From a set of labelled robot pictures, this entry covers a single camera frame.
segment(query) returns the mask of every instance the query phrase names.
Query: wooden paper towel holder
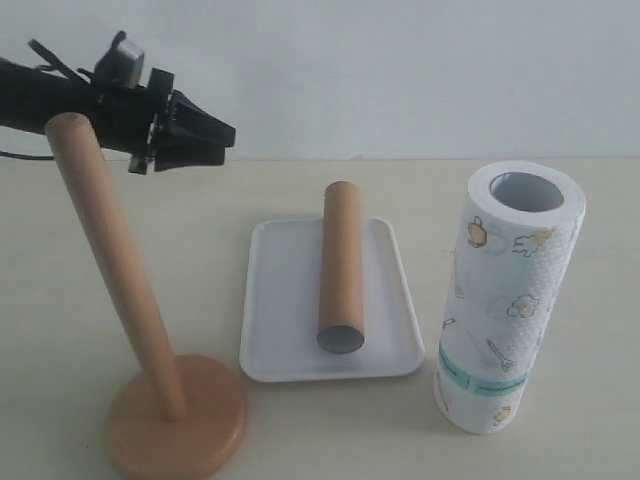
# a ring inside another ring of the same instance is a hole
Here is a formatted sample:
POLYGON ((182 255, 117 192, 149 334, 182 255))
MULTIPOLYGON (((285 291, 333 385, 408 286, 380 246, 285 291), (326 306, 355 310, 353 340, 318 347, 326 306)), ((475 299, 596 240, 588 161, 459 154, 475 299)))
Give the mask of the wooden paper towel holder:
POLYGON ((47 123, 45 132, 142 367, 111 404, 107 450, 128 479, 207 479, 231 458, 242 440, 246 422, 242 380, 208 357, 173 356, 89 120, 63 113, 47 123))

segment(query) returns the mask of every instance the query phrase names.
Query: cardboard tube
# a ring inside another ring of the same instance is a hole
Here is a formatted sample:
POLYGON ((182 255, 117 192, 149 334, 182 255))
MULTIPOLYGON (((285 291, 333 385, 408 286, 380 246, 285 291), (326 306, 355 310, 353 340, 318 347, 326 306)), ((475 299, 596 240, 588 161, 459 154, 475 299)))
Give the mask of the cardboard tube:
POLYGON ((180 420, 187 400, 167 332, 91 123, 83 115, 63 113, 46 124, 45 132, 138 361, 167 420, 180 420))
POLYGON ((358 188, 336 182, 325 191, 318 344, 333 353, 351 353, 364 344, 358 188))

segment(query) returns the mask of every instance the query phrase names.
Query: wooden pole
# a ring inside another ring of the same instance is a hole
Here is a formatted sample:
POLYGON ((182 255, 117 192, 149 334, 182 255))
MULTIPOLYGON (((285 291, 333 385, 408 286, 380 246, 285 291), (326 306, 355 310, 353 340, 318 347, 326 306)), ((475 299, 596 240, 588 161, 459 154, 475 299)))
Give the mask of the wooden pole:
POLYGON ((120 321, 169 421, 187 414, 187 399, 160 311, 133 235, 118 203, 89 120, 51 119, 45 131, 120 321))

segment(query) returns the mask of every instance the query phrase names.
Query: paper roll core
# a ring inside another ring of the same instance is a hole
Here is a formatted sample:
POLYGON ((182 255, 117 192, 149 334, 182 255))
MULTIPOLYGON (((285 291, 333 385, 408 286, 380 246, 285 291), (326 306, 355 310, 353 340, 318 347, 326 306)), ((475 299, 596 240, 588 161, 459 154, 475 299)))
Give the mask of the paper roll core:
POLYGON ((318 344, 351 353, 365 341, 362 285, 362 213, 358 188, 336 182, 325 191, 318 344))
POLYGON ((564 203, 557 186, 532 173, 498 175, 491 181, 489 191, 503 205, 521 212, 548 212, 564 203))

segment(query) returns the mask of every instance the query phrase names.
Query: round wooden base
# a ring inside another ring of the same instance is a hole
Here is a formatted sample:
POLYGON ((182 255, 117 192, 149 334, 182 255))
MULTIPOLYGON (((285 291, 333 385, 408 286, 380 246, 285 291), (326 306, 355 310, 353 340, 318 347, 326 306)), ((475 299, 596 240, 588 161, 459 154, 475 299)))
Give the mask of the round wooden base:
POLYGON ((179 356, 176 365, 189 403, 185 418, 163 418, 142 373, 111 404, 107 449, 127 479, 205 480, 240 446, 246 421, 240 376, 203 356, 179 356))

